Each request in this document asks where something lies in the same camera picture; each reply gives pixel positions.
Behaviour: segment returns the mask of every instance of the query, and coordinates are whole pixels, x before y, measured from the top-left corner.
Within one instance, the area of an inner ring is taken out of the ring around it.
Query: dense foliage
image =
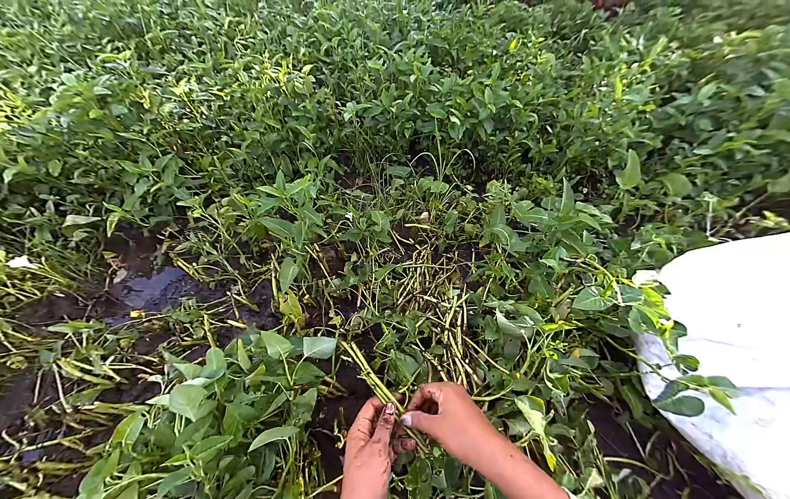
[[[0,488],[313,496],[351,368],[384,397],[462,383],[571,493],[639,496],[581,404],[650,421],[631,335],[688,375],[658,408],[733,385],[633,274],[789,226],[763,210],[790,219],[790,4],[0,2],[0,387],[57,391],[0,434]],[[109,242],[140,231],[221,294],[30,317],[132,272]],[[138,380],[157,397],[103,400]],[[421,451],[393,490],[497,493]]]

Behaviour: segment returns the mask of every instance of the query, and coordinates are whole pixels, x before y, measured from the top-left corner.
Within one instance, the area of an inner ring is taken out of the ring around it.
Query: hand
[[[504,439],[466,389],[454,383],[421,386],[401,424],[428,434],[451,456],[476,469],[486,448]]]
[[[491,425],[462,386],[424,384],[407,411],[401,416],[401,425],[434,438],[510,499],[567,498],[555,481]]]
[[[416,447],[412,438],[391,439],[393,430],[401,432],[396,414],[394,404],[384,405],[374,397],[355,417],[345,440],[341,499],[389,496],[389,476],[395,456]]]

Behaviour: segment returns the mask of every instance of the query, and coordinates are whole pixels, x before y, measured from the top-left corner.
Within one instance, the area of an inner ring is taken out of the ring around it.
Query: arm
[[[427,433],[451,455],[497,485],[510,499],[564,499],[555,481],[501,435],[453,383],[420,387],[401,424]]]

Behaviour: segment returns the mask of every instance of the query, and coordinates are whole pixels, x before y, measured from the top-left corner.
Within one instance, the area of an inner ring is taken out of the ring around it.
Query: white bag
[[[697,357],[703,376],[726,376],[740,389],[736,415],[697,393],[697,417],[664,412],[747,499],[790,498],[790,232],[694,249],[659,273],[667,308],[688,335],[679,351]],[[639,355],[681,375],[654,335],[635,337]],[[665,382],[639,363],[648,396]]]

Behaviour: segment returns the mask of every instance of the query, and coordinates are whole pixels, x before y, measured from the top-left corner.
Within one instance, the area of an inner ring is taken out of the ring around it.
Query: bundle of stems
[[[367,384],[370,385],[370,389],[374,391],[377,398],[384,403],[395,404],[395,407],[398,408],[399,415],[404,414],[404,406],[402,406],[398,399],[392,395],[391,391],[386,388],[383,381],[374,374],[374,370],[370,369],[370,364],[367,364],[367,360],[364,358],[364,355],[361,354],[361,350],[358,346],[353,342],[345,340],[340,340],[340,344],[343,346],[345,352],[355,360],[356,364],[358,364],[358,367],[361,369],[361,376],[364,377]],[[404,431],[416,442],[416,450],[420,456],[425,457],[426,453],[429,452],[429,446],[425,438],[411,428],[405,428]]]

